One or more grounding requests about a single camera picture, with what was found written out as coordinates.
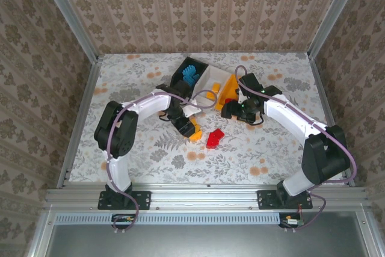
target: damask wallpaper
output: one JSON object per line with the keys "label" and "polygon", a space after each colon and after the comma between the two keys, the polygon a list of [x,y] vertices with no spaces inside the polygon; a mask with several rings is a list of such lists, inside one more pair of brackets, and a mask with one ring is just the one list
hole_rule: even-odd
{"label": "damask wallpaper", "polygon": [[89,69],[54,0],[0,0],[0,256],[33,237]]}
{"label": "damask wallpaper", "polygon": [[100,54],[307,51],[332,0],[69,0]]}
{"label": "damask wallpaper", "polygon": [[349,0],[316,57],[385,233],[385,0]]}

